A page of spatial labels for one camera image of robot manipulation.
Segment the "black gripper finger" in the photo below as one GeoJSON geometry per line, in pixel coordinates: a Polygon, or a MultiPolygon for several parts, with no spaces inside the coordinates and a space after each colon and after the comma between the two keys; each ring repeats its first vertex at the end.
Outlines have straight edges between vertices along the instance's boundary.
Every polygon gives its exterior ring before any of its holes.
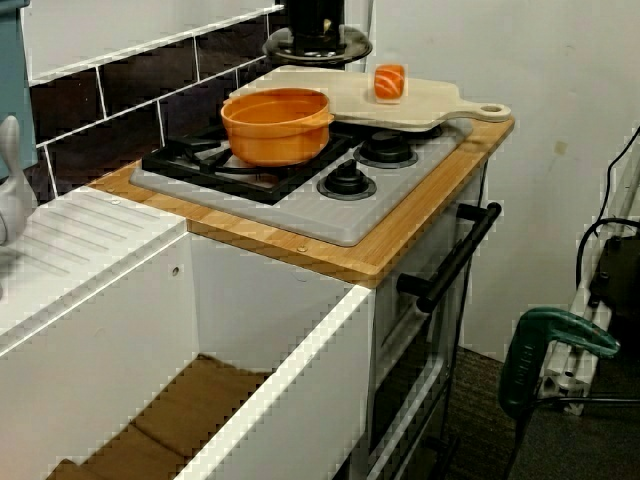
{"type": "Polygon", "coordinates": [[[294,36],[318,37],[323,34],[320,0],[290,0],[288,16],[289,26],[294,36]]]}
{"type": "Polygon", "coordinates": [[[344,22],[344,0],[323,1],[323,32],[338,32],[344,22]]]}

